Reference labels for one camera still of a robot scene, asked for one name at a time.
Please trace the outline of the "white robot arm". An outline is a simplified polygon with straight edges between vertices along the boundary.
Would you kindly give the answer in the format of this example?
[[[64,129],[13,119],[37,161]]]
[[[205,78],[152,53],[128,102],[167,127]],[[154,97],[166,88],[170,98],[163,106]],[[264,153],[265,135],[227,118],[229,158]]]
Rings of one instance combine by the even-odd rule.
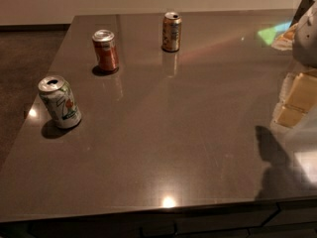
[[[292,51],[299,70],[292,69],[283,80],[273,121],[295,127],[317,104],[317,10],[311,6],[302,16],[296,15],[290,27],[271,45]]]

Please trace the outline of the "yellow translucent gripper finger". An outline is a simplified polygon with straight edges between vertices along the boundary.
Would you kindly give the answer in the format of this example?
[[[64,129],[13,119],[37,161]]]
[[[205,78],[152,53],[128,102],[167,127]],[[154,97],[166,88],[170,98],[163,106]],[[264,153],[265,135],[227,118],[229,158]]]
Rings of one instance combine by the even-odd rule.
[[[275,122],[292,128],[317,104],[317,70],[289,73],[275,109]]]

